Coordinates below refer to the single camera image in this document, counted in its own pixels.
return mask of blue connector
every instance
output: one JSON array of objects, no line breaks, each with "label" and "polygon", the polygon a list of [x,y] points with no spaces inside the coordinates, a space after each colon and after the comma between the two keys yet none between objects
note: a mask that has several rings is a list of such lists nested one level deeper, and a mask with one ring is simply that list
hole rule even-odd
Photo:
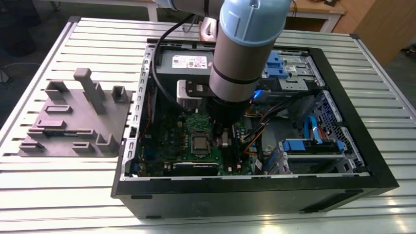
[{"label": "blue connector", "polygon": [[280,59],[278,53],[272,51],[265,63],[265,76],[268,78],[288,78],[285,61]]}]

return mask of aluminum extrusion table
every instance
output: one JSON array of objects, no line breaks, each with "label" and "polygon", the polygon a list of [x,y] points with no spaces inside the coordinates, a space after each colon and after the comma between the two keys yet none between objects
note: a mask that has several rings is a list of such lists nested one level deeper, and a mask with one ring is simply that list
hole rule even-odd
[{"label": "aluminum extrusion table", "polygon": [[[276,45],[321,48],[400,188],[328,213],[137,220],[109,197],[116,158],[18,157],[49,80],[78,87],[89,67],[102,89],[137,88],[146,38],[170,23],[72,18],[0,131],[0,231],[84,233],[408,233],[416,230],[416,112],[358,39],[284,31]],[[172,39],[197,40],[197,28]]]}]

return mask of wire bundle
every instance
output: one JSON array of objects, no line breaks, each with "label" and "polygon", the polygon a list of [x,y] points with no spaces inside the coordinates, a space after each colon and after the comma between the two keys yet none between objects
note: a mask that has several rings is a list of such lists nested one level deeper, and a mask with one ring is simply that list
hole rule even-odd
[{"label": "wire bundle", "polygon": [[244,150],[244,154],[252,154],[248,152],[248,149],[250,147],[250,145],[256,142],[257,138],[260,137],[261,133],[265,130],[265,126],[270,120],[270,118],[273,116],[276,116],[276,114],[282,111],[284,109],[288,108],[288,106],[300,98],[305,97],[305,96],[310,96],[310,95],[316,95],[318,92],[321,91],[321,89],[313,89],[309,90],[306,92],[301,92],[294,94],[292,97],[289,97],[285,101],[280,102],[278,104],[276,104],[264,114],[262,117],[258,120],[258,123],[256,124],[256,128],[254,130],[245,136],[244,140],[248,139],[250,136],[254,136],[253,139],[249,141],[248,146]]}]

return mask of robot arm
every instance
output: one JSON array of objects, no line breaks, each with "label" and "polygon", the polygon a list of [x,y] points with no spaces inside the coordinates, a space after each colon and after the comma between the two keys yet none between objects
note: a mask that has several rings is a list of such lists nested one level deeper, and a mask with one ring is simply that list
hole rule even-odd
[{"label": "robot arm", "polygon": [[153,0],[218,19],[209,88],[210,117],[232,125],[244,115],[264,65],[285,25],[290,0]]}]

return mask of orange wire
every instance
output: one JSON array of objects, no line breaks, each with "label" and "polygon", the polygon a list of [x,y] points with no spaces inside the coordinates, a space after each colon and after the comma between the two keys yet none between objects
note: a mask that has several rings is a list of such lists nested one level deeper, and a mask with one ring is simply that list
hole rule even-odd
[{"label": "orange wire", "polygon": [[261,135],[261,133],[264,132],[264,130],[265,130],[265,127],[264,127],[262,130],[258,132],[258,134],[257,134],[257,136],[254,137],[254,139],[249,142],[249,144],[248,144],[248,146],[246,146],[246,148],[245,148],[245,150],[244,150],[244,153],[246,153],[246,151],[248,151],[250,145],[252,145],[253,142],[257,140],[257,138],[260,137],[260,135]]}]

